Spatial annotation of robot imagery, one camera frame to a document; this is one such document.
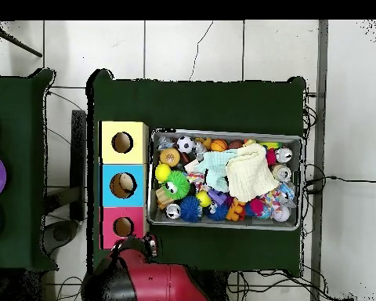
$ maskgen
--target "table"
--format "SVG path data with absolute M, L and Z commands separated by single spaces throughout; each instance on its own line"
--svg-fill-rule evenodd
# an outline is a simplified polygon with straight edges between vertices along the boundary
M 0 159 L 7 183 L 0 194 L 0 268 L 51 270 L 41 250 L 44 226 L 43 105 L 53 71 L 28 78 L 0 77 Z
M 88 269 L 108 251 L 99 249 L 98 121 L 142 121 L 155 128 L 256 132 L 302 136 L 303 78 L 288 82 L 159 82 L 114 80 L 107 70 L 88 80 Z M 159 263 L 202 270 L 288 270 L 300 274 L 300 233 L 183 226 L 150 226 Z

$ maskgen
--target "blue box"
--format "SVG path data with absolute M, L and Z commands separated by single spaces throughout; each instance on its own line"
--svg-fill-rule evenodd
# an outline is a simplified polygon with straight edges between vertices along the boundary
M 101 165 L 103 172 L 102 183 L 102 203 L 103 207 L 143 207 L 144 195 L 146 192 L 146 173 L 144 172 L 145 164 L 141 165 Z M 128 173 L 135 180 L 135 190 L 133 194 L 126 198 L 118 198 L 113 194 L 110 188 L 111 180 L 120 173 Z

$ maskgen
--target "round hole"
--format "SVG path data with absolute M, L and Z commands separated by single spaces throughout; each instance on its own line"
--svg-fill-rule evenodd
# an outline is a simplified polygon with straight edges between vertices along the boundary
M 111 145 L 120 154 L 127 154 L 133 146 L 132 137 L 127 132 L 118 132 L 113 136 Z
M 110 181 L 111 193 L 116 198 L 130 198 L 136 189 L 136 181 L 130 173 L 118 173 Z
M 119 237 L 127 237 L 134 231 L 134 223 L 128 217 L 117 218 L 113 224 L 113 231 Z

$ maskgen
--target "light blue cloth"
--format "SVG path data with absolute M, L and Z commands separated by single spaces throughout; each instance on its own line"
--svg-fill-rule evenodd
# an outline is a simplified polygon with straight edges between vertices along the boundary
M 224 179 L 227 176 L 226 165 L 231 158 L 237 156 L 237 149 L 229 149 L 223 152 L 209 151 L 204 153 L 204 160 L 194 167 L 195 172 L 206 174 L 206 184 L 214 190 L 228 193 L 229 186 Z

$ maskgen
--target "yellow box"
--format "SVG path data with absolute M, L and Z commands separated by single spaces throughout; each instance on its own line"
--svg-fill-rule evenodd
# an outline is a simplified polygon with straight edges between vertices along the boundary
M 143 122 L 101 121 L 99 128 L 103 164 L 146 164 L 148 128 Z

